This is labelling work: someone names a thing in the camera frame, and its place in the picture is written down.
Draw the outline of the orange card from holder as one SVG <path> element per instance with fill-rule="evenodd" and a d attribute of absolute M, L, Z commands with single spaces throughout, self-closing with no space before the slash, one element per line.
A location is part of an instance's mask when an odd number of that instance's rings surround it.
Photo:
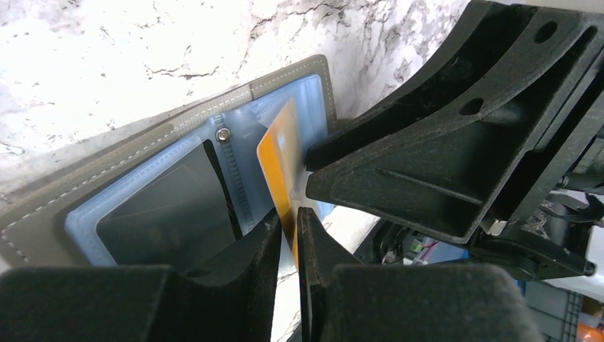
<path fill-rule="evenodd" d="M 280 109 L 262 137 L 256 154 L 293 260 L 299 265 L 297 213 L 303 202 L 300 194 L 303 170 L 298 111 L 294 99 L 288 99 Z"/>

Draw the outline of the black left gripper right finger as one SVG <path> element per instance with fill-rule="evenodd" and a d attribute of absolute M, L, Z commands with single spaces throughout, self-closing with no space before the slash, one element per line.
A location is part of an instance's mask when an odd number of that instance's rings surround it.
<path fill-rule="evenodd" d="M 304 341 L 541 341 L 515 281 L 492 265 L 367 265 L 297 214 Z"/>

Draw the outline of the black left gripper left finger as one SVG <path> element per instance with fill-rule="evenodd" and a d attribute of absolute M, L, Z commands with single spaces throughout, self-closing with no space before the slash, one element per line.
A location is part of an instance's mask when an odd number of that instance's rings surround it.
<path fill-rule="evenodd" d="M 3 341 L 269 341 L 275 210 L 193 269 L 27 267 L 1 276 Z"/>

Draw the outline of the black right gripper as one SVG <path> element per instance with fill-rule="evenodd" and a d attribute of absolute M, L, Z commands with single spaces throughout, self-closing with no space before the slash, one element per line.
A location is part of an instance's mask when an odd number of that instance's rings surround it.
<path fill-rule="evenodd" d="M 417 231 L 520 280 L 591 276 L 603 217 L 603 16 L 467 9 L 434 55 L 314 145 L 308 197 L 381 221 L 377 261 Z"/>

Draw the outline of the grey card holder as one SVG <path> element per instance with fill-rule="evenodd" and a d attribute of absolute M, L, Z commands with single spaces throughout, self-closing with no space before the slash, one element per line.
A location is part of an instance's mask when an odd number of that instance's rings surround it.
<path fill-rule="evenodd" d="M 321 54 L 207 100 L 57 172 L 1 211 L 12 267 L 190 268 L 274 208 L 288 165 L 335 130 Z"/>

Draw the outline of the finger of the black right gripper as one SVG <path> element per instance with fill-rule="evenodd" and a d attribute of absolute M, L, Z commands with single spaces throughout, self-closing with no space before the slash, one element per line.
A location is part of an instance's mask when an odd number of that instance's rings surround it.
<path fill-rule="evenodd" d="M 520 4 L 470 1 L 426 64 L 351 124 L 314 145 L 306 169 L 317 171 L 452 102 L 492 68 L 533 15 Z"/>

